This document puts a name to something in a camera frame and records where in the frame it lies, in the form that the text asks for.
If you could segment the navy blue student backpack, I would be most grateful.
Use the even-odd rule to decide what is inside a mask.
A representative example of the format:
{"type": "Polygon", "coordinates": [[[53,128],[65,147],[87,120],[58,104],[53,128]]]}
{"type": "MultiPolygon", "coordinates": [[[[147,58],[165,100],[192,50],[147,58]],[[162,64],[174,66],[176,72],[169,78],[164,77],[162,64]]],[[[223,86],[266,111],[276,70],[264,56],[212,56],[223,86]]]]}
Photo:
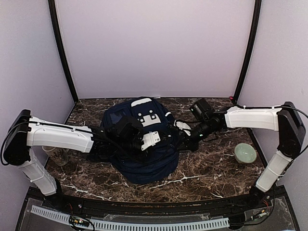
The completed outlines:
{"type": "Polygon", "coordinates": [[[107,109],[103,114],[101,127],[113,125],[124,116],[139,120],[144,131],[163,131],[168,138],[145,151],[121,151],[114,145],[103,142],[98,146],[98,151],[89,154],[87,159],[93,162],[110,162],[134,184],[158,181],[174,172],[179,161],[177,145],[180,131],[174,125],[172,113],[154,98],[139,97],[107,109]]]}

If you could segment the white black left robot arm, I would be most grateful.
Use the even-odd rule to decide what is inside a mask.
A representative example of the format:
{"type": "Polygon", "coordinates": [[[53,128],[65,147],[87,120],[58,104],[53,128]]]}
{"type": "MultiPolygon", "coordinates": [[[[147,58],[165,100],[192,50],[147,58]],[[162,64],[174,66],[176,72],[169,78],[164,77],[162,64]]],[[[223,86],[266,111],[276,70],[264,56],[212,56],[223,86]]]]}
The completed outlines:
{"type": "Polygon", "coordinates": [[[121,151],[145,151],[168,138],[163,131],[143,129],[141,122],[130,116],[107,127],[69,126],[39,119],[24,109],[4,138],[0,161],[4,166],[20,168],[44,196],[49,196],[49,202],[56,209],[63,210],[68,206],[68,199],[61,194],[60,183],[47,172],[31,148],[48,146],[90,154],[107,142],[121,151]]]}

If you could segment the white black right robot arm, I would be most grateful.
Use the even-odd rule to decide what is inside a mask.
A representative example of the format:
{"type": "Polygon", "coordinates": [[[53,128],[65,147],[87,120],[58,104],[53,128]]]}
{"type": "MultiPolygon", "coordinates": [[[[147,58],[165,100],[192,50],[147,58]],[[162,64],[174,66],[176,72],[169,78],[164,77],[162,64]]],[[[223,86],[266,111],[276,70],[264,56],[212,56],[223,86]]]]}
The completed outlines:
{"type": "Polygon", "coordinates": [[[292,102],[277,106],[247,107],[238,104],[215,110],[205,99],[190,107],[196,126],[190,128],[190,121],[175,120],[175,127],[186,133],[180,145],[195,150],[198,143],[210,134],[222,129],[251,128],[278,132],[279,144],[265,170],[256,180],[253,191],[246,197],[250,209],[257,208],[264,201],[264,194],[281,178],[289,166],[306,149],[304,139],[306,127],[301,119],[305,113],[292,102]]]}

